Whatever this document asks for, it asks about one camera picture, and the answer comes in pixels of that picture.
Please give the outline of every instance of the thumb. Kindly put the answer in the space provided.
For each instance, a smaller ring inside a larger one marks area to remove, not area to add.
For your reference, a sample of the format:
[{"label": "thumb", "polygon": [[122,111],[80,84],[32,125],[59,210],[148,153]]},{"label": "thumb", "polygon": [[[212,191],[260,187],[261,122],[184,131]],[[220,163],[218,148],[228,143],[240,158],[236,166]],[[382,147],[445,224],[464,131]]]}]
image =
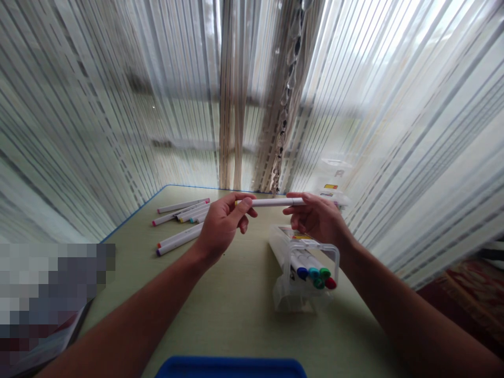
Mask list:
[{"label": "thumb", "polygon": [[228,218],[231,218],[234,223],[238,224],[240,219],[247,214],[247,211],[249,211],[251,207],[252,199],[245,197],[238,205],[235,206],[235,209],[231,212]]},{"label": "thumb", "polygon": [[326,204],[324,203],[324,200],[322,198],[320,198],[319,196],[313,195],[311,193],[303,193],[302,198],[303,198],[304,203],[312,206],[314,209],[327,210],[327,207],[326,207]]}]

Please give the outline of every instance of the marker cap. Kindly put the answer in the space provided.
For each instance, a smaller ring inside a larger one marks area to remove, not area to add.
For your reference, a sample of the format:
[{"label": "marker cap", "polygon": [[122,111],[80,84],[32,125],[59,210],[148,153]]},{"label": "marker cap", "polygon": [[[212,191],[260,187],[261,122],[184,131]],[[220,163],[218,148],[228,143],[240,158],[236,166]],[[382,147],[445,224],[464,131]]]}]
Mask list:
[{"label": "marker cap", "polygon": [[298,268],[296,271],[298,274],[298,277],[301,278],[302,280],[306,281],[306,278],[308,277],[308,271],[306,268]]},{"label": "marker cap", "polygon": [[331,271],[328,268],[320,269],[320,278],[322,278],[325,281],[329,277],[331,277]]},{"label": "marker cap", "polygon": [[308,269],[308,273],[310,277],[313,278],[314,280],[320,277],[320,272],[318,269],[310,268]]},{"label": "marker cap", "polygon": [[315,286],[319,290],[322,290],[324,287],[326,287],[324,285],[324,281],[322,281],[320,278],[317,278],[317,279],[313,280],[313,286]]},{"label": "marker cap", "polygon": [[336,282],[335,282],[332,278],[330,278],[330,277],[329,277],[329,278],[328,278],[327,280],[325,280],[325,281],[326,281],[326,283],[325,283],[325,284],[326,284],[326,285],[325,285],[325,287],[327,287],[328,289],[330,289],[330,290],[334,290],[334,289],[336,288],[336,286],[337,286],[337,285],[336,285]]}]

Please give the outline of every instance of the table surface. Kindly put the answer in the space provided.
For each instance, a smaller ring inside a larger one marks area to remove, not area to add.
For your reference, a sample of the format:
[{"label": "table surface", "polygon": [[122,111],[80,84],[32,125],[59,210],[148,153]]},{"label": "table surface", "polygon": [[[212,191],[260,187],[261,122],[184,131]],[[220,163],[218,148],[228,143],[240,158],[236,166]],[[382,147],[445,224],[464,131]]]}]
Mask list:
[{"label": "table surface", "polygon": [[[125,222],[106,241],[116,245],[114,281],[94,299],[80,336],[192,245],[155,255],[160,240],[192,226],[170,221],[153,227],[158,207],[205,197],[215,201],[228,193],[167,186]],[[194,288],[143,377],[155,376],[172,355],[294,358],[308,377],[407,376],[385,333],[342,271],[334,300],[323,312],[274,311],[272,289],[281,269],[268,244],[268,228],[289,224],[281,209],[258,208],[259,216],[250,219],[247,234],[237,232],[221,260]]]}]

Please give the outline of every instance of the clear plastic box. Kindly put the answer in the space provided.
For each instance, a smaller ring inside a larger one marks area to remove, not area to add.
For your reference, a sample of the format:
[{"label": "clear plastic box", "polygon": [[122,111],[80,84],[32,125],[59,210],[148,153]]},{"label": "clear plastic box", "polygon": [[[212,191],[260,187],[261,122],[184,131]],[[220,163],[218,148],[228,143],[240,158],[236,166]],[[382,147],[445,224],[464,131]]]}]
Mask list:
[{"label": "clear plastic box", "polygon": [[301,280],[291,274],[290,257],[296,250],[308,250],[316,254],[317,250],[326,255],[331,265],[331,277],[338,283],[340,252],[332,244],[322,244],[305,234],[293,231],[290,225],[271,225],[269,229],[269,244],[283,274],[278,277],[273,287],[273,301],[278,312],[318,312],[325,308],[333,299],[328,288],[317,289],[310,281]]}]

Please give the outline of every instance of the sticker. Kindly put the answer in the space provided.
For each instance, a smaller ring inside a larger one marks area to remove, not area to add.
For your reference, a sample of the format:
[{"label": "sticker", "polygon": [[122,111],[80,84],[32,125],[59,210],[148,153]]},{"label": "sticker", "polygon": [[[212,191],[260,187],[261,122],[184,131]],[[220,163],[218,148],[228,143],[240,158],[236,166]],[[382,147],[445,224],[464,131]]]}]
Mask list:
[{"label": "sticker", "polygon": [[293,230],[290,227],[279,227],[279,228],[283,231],[284,234],[286,234],[291,239],[311,239],[311,237],[309,237],[308,235],[302,234],[301,232]]}]

